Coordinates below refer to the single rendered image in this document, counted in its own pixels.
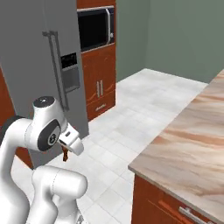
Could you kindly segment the red-brown cabinet beside fridge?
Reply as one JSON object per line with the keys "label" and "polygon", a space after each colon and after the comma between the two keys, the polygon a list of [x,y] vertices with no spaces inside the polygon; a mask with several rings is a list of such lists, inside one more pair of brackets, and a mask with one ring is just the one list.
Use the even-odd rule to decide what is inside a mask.
{"label": "red-brown cabinet beside fridge", "polygon": [[[0,67],[0,129],[4,122],[15,115],[15,111],[11,102],[10,94],[4,80],[3,72]],[[16,155],[29,167],[33,168],[30,154],[26,148],[18,147]]]}

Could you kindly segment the red-brown counter cabinet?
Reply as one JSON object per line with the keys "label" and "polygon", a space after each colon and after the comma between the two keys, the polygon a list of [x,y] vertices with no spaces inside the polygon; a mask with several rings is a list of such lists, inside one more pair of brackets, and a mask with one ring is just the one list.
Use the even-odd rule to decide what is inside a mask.
{"label": "red-brown counter cabinet", "polygon": [[186,204],[135,175],[131,224],[197,224],[180,207]]}

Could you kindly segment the red-brown tall cupboard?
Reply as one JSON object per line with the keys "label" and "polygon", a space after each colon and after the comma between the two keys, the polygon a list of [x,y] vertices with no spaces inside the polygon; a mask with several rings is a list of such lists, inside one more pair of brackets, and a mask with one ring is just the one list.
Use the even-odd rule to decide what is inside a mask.
{"label": "red-brown tall cupboard", "polygon": [[116,104],[116,0],[77,0],[77,10],[109,5],[115,7],[115,42],[81,51],[89,121]]}

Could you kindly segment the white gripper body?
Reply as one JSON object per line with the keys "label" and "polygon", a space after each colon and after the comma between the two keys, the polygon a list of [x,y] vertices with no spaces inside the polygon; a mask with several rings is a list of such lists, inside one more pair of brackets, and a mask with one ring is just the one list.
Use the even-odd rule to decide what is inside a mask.
{"label": "white gripper body", "polygon": [[77,136],[60,135],[59,143],[77,156],[79,156],[84,151],[82,141]]}

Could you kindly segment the grey fridge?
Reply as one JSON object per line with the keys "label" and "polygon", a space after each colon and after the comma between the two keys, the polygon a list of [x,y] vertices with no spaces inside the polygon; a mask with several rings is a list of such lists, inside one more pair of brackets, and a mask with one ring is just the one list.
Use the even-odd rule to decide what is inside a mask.
{"label": "grey fridge", "polygon": [[[76,0],[0,0],[0,67],[16,116],[32,119],[32,104],[41,96],[52,96],[60,105],[48,38],[42,35],[49,31],[59,38],[69,106],[62,110],[82,140],[88,135],[88,118]],[[63,151],[59,143],[43,152],[27,150],[35,167]]]}

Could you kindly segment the black microwave oven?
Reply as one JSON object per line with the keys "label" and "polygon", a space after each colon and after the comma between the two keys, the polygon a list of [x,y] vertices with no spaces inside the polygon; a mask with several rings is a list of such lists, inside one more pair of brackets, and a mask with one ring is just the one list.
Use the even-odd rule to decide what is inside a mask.
{"label": "black microwave oven", "polygon": [[78,9],[80,48],[83,52],[115,42],[113,5]]}

